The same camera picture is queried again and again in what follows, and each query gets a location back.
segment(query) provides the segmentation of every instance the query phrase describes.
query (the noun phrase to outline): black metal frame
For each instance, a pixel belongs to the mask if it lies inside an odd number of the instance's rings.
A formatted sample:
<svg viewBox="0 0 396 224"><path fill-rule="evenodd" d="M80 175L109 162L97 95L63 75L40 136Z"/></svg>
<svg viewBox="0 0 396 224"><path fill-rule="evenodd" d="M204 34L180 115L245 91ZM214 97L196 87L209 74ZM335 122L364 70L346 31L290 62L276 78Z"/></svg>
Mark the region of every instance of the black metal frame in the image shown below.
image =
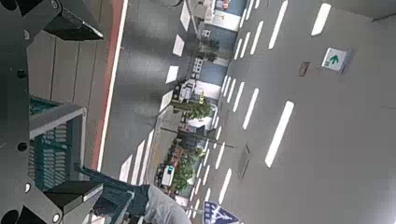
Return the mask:
<svg viewBox="0 0 396 224"><path fill-rule="evenodd" d="M75 13L70 7L64 7L61 0L0 1L0 76L3 80L0 82L1 223L82 223L102 192L102 185L98 183L65 182L58 187L80 186L81 191L55 190L49 196L36 188L27 175L30 138L26 49L41 30L47 27L50 32L48 27L55 22L58 26L68 25L66 29L58 27L58 32L52 32L60 38L67 39L70 36L67 32L73 33L73 39L78 40L102 38L95 24L81 19L84 17L80 15L87 13L89 20L91 15L86 8L79 8ZM65 211L64 207L70 203L74 205L73 210Z"/></svg>

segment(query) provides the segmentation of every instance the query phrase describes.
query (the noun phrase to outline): sign board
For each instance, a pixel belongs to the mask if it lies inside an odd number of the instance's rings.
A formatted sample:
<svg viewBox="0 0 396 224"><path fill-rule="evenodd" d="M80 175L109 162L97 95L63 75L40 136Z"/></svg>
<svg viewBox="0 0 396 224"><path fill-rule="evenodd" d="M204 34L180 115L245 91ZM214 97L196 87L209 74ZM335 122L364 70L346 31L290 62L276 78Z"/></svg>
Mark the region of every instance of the sign board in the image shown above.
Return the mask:
<svg viewBox="0 0 396 224"><path fill-rule="evenodd" d="M239 218L212 202L204 202L204 224L238 224Z"/></svg>
<svg viewBox="0 0 396 224"><path fill-rule="evenodd" d="M328 48L324 56L322 67L339 72L343 69L348 52L339 49Z"/></svg>

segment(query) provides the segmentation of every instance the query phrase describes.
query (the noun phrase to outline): ceiling vent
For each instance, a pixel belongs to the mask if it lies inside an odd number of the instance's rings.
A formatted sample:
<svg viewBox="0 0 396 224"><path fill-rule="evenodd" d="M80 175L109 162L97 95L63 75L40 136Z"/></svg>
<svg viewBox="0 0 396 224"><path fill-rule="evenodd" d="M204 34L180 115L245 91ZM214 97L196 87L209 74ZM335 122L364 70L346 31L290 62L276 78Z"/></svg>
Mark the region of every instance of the ceiling vent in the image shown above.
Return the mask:
<svg viewBox="0 0 396 224"><path fill-rule="evenodd" d="M239 179L241 180L244 178L245 171L248 168L249 161L250 161L250 150L248 149L248 145L245 145L242 150L241 157L239 158L238 168L236 170Z"/></svg>

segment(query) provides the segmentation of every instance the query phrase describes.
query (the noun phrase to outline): bolt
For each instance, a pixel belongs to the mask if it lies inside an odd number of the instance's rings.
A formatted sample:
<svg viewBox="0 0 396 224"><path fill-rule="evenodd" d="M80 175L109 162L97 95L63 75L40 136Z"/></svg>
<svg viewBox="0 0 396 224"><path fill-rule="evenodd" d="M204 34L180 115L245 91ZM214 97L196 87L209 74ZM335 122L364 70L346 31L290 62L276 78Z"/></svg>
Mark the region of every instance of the bolt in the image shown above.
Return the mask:
<svg viewBox="0 0 396 224"><path fill-rule="evenodd" d="M61 216L59 216L58 213L55 214L55 215L53 216L53 218L52 218L52 222L55 223L55 222L59 221L59 218L60 218L60 217L61 217Z"/></svg>
<svg viewBox="0 0 396 224"><path fill-rule="evenodd" d="M19 152L26 151L26 149L27 149L27 144L26 143L19 143L18 144L18 151Z"/></svg>
<svg viewBox="0 0 396 224"><path fill-rule="evenodd" d="M25 40L30 39L30 34L27 30L24 30L24 34L25 34Z"/></svg>
<svg viewBox="0 0 396 224"><path fill-rule="evenodd" d="M59 7L59 4L55 0L50 1L50 3L52 4L53 9L57 9Z"/></svg>
<svg viewBox="0 0 396 224"><path fill-rule="evenodd" d="M26 74L25 71L20 70L20 71L17 72L17 76L18 76L18 78L26 78L27 74Z"/></svg>

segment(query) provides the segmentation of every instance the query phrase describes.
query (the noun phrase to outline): green plant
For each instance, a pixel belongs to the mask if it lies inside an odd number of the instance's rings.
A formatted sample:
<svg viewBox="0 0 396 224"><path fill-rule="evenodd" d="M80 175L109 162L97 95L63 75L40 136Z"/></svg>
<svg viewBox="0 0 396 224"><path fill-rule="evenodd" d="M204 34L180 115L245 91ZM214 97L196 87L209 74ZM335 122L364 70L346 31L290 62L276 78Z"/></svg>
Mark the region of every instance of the green plant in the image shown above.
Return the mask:
<svg viewBox="0 0 396 224"><path fill-rule="evenodd" d="M207 100L202 104L198 102L189 101L188 103L173 102L172 106L177 110L184 110L188 112L189 119L201 119L210 115L211 107Z"/></svg>
<svg viewBox="0 0 396 224"><path fill-rule="evenodd" d="M194 162L195 160L188 155L184 155L180 158L172 182L172 187L174 189L183 190L189 185L187 180L194 176Z"/></svg>

